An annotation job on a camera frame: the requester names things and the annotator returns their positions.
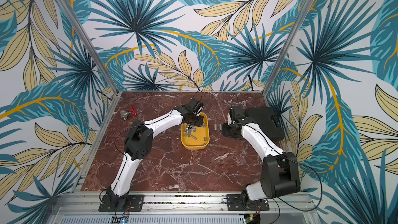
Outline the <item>yellow plastic storage box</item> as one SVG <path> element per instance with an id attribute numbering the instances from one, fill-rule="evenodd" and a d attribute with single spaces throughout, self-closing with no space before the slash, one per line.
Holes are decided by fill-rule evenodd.
<path id="1" fill-rule="evenodd" d="M 187 150 L 201 150 L 207 147 L 210 142 L 208 118 L 206 114 L 200 113 L 203 117 L 203 124 L 200 127 L 189 126 L 186 123 L 181 125 L 181 143 Z"/>

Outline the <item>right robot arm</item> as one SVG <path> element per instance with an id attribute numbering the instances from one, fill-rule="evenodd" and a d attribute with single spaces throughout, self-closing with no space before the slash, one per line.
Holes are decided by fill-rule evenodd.
<path id="1" fill-rule="evenodd" d="M 243 110 L 240 106 L 232 106 L 228 122 L 222 124 L 222 134 L 248 141 L 262 160 L 261 177 L 258 182 L 245 186 L 241 193 L 243 203 L 282 197 L 301 190 L 296 156 L 275 144 L 285 135 L 272 108 Z"/>

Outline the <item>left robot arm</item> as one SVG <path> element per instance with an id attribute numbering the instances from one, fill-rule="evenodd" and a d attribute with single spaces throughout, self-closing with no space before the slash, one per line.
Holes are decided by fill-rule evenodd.
<path id="1" fill-rule="evenodd" d="M 201 127 L 204 123 L 204 117 L 200 115 L 202 109 L 203 103 L 192 98 L 188 104 L 174 107 L 158 118 L 134 122 L 124 142 L 122 164 L 115 180 L 107 189 L 104 200 L 117 209 L 124 207 L 134 174 L 140 162 L 150 154 L 153 139 L 158 134 L 183 123 Z"/>

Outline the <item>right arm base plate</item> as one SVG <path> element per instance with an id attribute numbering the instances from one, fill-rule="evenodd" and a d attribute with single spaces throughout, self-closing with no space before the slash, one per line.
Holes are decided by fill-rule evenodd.
<path id="1" fill-rule="evenodd" d="M 266 200 L 250 200 L 244 194 L 227 194 L 228 211 L 269 211 L 269 204 Z"/>

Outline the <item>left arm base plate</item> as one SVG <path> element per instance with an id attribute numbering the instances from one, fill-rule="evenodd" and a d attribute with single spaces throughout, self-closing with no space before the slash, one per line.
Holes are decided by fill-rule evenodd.
<path id="1" fill-rule="evenodd" d="M 144 203 L 144 195 L 124 195 L 116 197 L 105 195 L 98 208 L 100 213 L 106 212 L 140 212 Z"/>

